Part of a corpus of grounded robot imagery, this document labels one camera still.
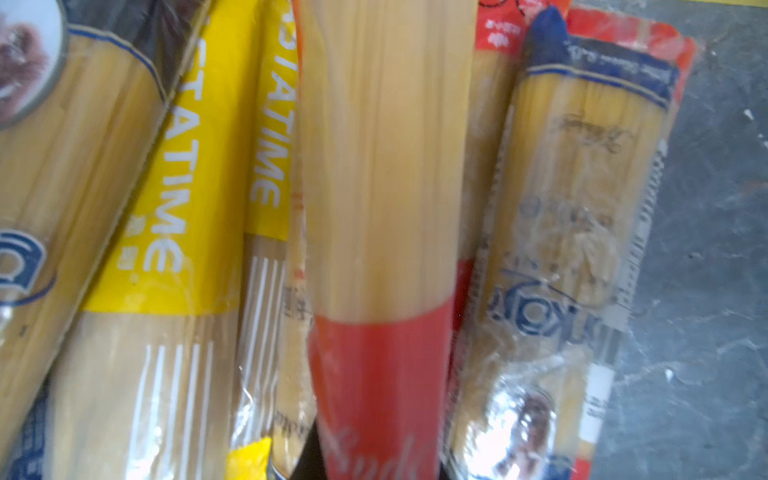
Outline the blue Ankara bag label down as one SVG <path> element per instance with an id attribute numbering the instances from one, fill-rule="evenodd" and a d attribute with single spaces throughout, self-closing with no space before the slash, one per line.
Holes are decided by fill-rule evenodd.
<path id="1" fill-rule="evenodd" d="M 637 225 L 680 76 L 671 62 L 531 22 L 466 318 L 443 468 L 566 479 L 603 313 Z"/>

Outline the red white-label spaghetti bag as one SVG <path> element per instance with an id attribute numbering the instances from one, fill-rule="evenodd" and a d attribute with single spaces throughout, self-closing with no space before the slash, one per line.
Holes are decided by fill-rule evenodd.
<path id="1" fill-rule="evenodd" d="M 585 397 L 579 422 L 572 479 L 587 479 L 600 437 L 616 374 L 617 355 L 628 333 L 637 281 L 652 227 L 657 195 L 668 154 L 668 140 L 697 54 L 697 45 L 673 26 L 649 19 L 591 7 L 574 7 L 568 15 L 569 30 L 581 36 L 611 41 L 673 63 L 679 70 L 674 95 L 663 123 L 652 169 L 640 204 L 639 219 L 623 261 L 614 295 L 603 313 L 605 327 L 598 334 L 594 359 L 586 376 Z"/>

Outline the blue-end Chinese spaghetti bag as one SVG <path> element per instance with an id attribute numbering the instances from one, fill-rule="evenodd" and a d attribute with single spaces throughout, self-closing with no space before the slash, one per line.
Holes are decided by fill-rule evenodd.
<path id="1" fill-rule="evenodd" d="M 300 154 L 294 155 L 291 169 L 290 231 L 279 322 L 276 407 L 267 467 L 269 479 L 288 479 L 293 474 L 316 416 L 307 353 L 313 313 L 306 288 L 306 228 Z"/>

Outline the red clear spaghetti bag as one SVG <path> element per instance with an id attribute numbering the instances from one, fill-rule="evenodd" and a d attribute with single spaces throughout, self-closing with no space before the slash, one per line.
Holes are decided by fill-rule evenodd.
<path id="1" fill-rule="evenodd" d="M 474 1 L 300 1 L 309 364 L 331 479 L 434 479 Z"/>

